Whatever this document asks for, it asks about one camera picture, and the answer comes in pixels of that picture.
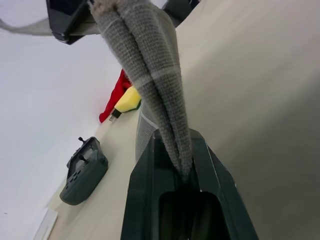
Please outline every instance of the white surface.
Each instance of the white surface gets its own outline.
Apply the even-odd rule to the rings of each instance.
[[[35,220],[33,227],[25,240],[47,240],[56,223],[58,213],[50,208],[44,208]]]
[[[98,35],[68,46],[0,31],[0,46],[0,239],[16,240],[99,126],[121,67]]]

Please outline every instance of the yellow sponge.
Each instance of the yellow sponge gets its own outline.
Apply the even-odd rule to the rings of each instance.
[[[120,100],[114,106],[121,113],[136,109],[141,101],[141,97],[134,86],[129,87]]]

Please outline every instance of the red fabric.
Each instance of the red fabric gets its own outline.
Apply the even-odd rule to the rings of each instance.
[[[109,117],[117,102],[120,100],[123,94],[125,94],[126,90],[131,87],[131,85],[132,84],[127,78],[125,71],[122,69],[119,79],[116,82],[110,99],[105,107],[105,110],[99,115],[99,120],[101,123],[103,123]]]

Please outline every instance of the beige table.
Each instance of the beige table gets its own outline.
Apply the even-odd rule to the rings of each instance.
[[[317,0],[202,0],[177,28],[189,124],[233,175],[261,240],[320,239]],[[110,168],[50,240],[118,240],[138,113],[96,136]]]

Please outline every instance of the folded towel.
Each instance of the folded towel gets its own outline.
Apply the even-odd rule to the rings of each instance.
[[[144,101],[142,115],[156,125],[140,124],[136,157],[146,147],[151,129],[158,127],[186,182],[192,166],[191,139],[176,30],[169,16],[148,0],[95,0],[89,5],[101,35]]]

